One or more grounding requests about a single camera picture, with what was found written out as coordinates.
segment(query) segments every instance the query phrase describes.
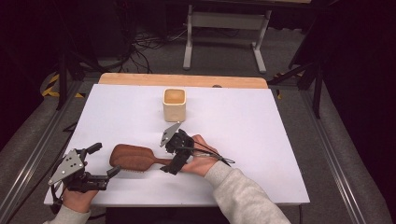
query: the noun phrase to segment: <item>gray sleeve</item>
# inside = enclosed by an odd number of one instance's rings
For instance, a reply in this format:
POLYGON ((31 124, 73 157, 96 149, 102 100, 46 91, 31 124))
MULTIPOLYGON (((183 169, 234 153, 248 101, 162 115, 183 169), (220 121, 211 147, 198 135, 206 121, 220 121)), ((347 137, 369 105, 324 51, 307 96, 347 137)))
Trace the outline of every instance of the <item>gray sleeve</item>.
POLYGON ((213 196, 230 223, 290 223, 265 191, 240 170, 218 161, 205 179, 213 186, 213 196))
POLYGON ((87 222, 90 215, 91 211, 88 213, 79 213, 62 205, 55 219, 46 221, 44 224, 84 224, 87 222))

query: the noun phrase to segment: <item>human hand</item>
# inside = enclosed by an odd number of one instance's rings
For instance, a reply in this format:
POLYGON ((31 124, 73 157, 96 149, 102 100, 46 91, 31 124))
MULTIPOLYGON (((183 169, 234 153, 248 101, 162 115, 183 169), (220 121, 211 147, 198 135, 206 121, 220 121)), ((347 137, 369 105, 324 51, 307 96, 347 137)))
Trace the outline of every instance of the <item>human hand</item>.
POLYGON ((85 193, 79 191, 64 190, 64 206, 79 212, 88 213, 90 211, 91 201, 96 196, 99 190, 89 190, 85 193))
MULTIPOLYGON (((197 134, 195 136, 192 137, 192 139, 194 140, 194 142, 197 142, 199 144, 204 145, 205 147, 210 148, 211 150, 218 152, 217 150, 215 150, 213 147, 211 147, 210 145, 208 145, 205 141, 205 139, 197 134)), ((199 148, 201 150, 204 151, 209 151, 207 148, 194 143, 194 147, 195 148, 199 148)), ((183 172, 187 172, 187 173, 193 173, 196 175, 200 175, 200 176, 205 176, 206 173, 209 171, 209 169, 218 161, 218 159, 213 158, 213 157, 199 157, 199 156, 194 156, 192 161, 185 164, 183 166, 183 168, 181 169, 181 171, 183 172)))

